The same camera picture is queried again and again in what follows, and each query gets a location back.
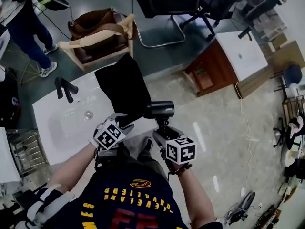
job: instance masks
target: drain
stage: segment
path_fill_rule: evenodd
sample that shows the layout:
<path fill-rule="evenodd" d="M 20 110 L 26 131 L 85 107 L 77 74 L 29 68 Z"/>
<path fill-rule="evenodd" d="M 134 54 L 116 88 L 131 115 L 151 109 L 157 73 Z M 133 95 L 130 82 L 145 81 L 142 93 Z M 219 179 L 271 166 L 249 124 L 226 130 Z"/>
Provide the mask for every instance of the drain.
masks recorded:
<path fill-rule="evenodd" d="M 91 120 L 93 118 L 93 112 L 88 110 L 85 112 L 85 120 Z"/>

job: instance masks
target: handbag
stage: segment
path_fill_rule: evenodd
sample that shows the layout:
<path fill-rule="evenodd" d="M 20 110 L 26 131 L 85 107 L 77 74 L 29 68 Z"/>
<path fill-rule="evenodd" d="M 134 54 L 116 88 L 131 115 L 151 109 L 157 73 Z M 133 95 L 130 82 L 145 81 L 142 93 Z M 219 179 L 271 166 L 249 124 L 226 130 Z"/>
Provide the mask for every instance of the handbag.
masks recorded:
<path fill-rule="evenodd" d="M 86 36 L 93 35 L 103 30 L 110 30 L 121 34 L 126 41 L 132 40 L 137 33 L 133 33 L 132 38 L 128 39 L 127 34 L 124 32 L 124 28 L 121 25 L 116 24 L 114 14 L 116 12 L 113 9 L 108 8 L 99 11 L 92 11 L 83 14 L 74 22 L 68 23 L 69 31 L 72 35 L 71 41 L 81 39 Z M 92 51 L 99 47 L 111 44 L 117 40 L 117 35 L 113 35 L 101 42 L 98 42 L 91 46 L 82 47 L 86 51 Z"/>

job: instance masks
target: faucet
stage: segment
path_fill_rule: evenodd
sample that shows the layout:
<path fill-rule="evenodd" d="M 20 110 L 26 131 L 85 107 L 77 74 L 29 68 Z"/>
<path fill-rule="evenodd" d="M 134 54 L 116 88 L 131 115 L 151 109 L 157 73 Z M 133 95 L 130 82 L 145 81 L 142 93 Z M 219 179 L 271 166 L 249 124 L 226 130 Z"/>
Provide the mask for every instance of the faucet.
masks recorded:
<path fill-rule="evenodd" d="M 78 87 L 72 85 L 70 82 L 66 81 L 65 79 L 61 77 L 56 77 L 54 82 L 57 90 L 57 97 L 58 99 L 61 99 L 63 97 L 63 93 L 61 88 L 64 89 L 66 97 L 68 99 L 68 102 L 71 104 L 73 103 L 73 98 L 70 93 L 76 94 L 78 92 Z"/>

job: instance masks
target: white sneaker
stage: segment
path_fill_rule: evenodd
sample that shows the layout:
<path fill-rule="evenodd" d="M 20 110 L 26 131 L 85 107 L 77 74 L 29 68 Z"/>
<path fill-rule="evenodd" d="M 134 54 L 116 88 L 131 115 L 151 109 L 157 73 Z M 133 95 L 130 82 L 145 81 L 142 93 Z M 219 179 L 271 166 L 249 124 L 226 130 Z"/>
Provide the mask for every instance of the white sneaker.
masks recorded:
<path fill-rule="evenodd" d="M 39 76 L 41 78 L 46 78 L 51 72 L 55 71 L 57 68 L 57 63 L 52 62 L 51 66 L 48 69 L 41 69 Z"/>
<path fill-rule="evenodd" d="M 53 52 L 55 50 L 58 49 L 58 45 L 57 44 L 53 44 L 51 49 L 46 49 L 44 48 L 42 51 L 45 55 L 49 54 L 50 52 Z"/>

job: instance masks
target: sneaker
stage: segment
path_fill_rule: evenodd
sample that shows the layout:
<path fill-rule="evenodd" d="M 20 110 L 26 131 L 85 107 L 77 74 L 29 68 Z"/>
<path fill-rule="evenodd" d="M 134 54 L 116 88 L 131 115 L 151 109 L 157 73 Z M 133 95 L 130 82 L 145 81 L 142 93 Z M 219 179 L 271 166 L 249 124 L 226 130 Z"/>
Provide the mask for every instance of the sneaker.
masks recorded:
<path fill-rule="evenodd" d="M 47 55 L 47 54 L 49 54 L 50 52 L 53 52 L 53 51 L 55 51 L 55 50 L 57 50 L 57 49 L 58 49 L 58 45 L 57 45 L 57 44 L 53 44 L 52 47 L 51 47 L 51 49 L 46 49 L 46 48 L 44 48 L 44 49 L 43 49 L 43 53 L 44 53 L 45 55 Z"/>
<path fill-rule="evenodd" d="M 141 151 L 146 150 L 146 151 L 150 152 L 152 147 L 153 147 L 153 139 L 151 137 L 146 137 L 143 140 Z"/>
<path fill-rule="evenodd" d="M 51 66 L 48 69 L 41 69 L 39 76 L 41 78 L 46 78 L 51 72 L 55 71 L 57 68 L 57 63 L 52 62 Z"/>

